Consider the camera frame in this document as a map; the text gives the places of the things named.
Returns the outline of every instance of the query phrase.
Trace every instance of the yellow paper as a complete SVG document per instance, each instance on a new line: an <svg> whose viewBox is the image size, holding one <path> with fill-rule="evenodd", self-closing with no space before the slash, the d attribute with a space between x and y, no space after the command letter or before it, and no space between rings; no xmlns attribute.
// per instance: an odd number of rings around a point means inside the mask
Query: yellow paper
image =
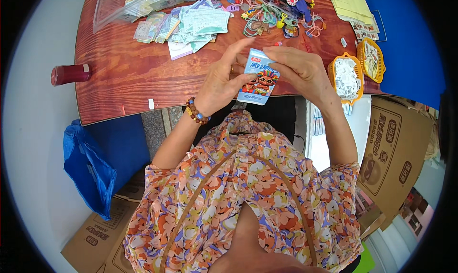
<svg viewBox="0 0 458 273"><path fill-rule="evenodd" d="M366 0L331 0L337 15L347 16L371 24L372 13Z"/></svg>

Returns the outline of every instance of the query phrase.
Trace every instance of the wooden table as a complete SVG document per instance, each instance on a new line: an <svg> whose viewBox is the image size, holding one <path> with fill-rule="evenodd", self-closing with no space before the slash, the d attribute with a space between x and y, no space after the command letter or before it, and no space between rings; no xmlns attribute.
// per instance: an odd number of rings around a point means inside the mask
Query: wooden table
<svg viewBox="0 0 458 273"><path fill-rule="evenodd" d="M224 6L229 5L226 0L221 1ZM271 34L256 36L252 47L261 49L282 41L284 46L306 51L307 43L310 52L323 58L325 66L345 51L356 55L356 36L350 23L337 17L330 0L315 3L312 11L327 25L319 37L307 37L301 27L299 37L285 39L281 29L273 28ZM150 111L150 98L154 99L155 109L184 105L199 91L208 66L220 59L230 44L245 37L242 30L246 22L239 11L229 19L229 32L218 34L215 43L172 61L167 43L145 44L132 39L138 23L109 24L93 34L96 4L97 0L85 0L76 41L75 64L87 63L93 70L89 81L75 84L82 125ZM346 48L341 37L347 41ZM370 79L365 81L364 92L381 93L379 85ZM272 95L297 95L297 91L280 77Z"/></svg>

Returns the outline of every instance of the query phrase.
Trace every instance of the beaded bracelet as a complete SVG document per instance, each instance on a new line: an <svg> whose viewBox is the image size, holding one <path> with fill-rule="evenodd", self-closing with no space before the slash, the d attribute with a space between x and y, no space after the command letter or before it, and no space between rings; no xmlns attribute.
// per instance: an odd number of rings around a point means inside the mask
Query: beaded bracelet
<svg viewBox="0 0 458 273"><path fill-rule="evenodd" d="M211 116L204 117L202 114L199 113L199 111L196 109L196 106L194 105L194 98L196 97L191 97L188 99L186 102L186 112L188 112L189 116L196 121L196 123L199 123L201 125L205 125L210 121L212 118Z"/></svg>

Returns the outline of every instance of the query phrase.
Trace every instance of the red bottle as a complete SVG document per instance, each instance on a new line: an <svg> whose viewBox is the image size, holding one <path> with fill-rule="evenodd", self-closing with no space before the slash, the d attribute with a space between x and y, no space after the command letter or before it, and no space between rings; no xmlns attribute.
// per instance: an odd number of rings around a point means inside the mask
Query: red bottle
<svg viewBox="0 0 458 273"><path fill-rule="evenodd" d="M71 82L88 81L91 74L92 68L89 64L56 66L51 72L51 84L58 86Z"/></svg>

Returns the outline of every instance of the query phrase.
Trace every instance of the woman's right hand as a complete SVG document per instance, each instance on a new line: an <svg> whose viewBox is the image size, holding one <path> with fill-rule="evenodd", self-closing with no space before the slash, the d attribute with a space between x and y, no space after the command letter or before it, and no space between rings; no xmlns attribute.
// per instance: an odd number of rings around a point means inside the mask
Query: woman's right hand
<svg viewBox="0 0 458 273"><path fill-rule="evenodd" d="M285 46L264 47L263 50L268 58L276 61L269 66L319 109L340 100L319 55Z"/></svg>

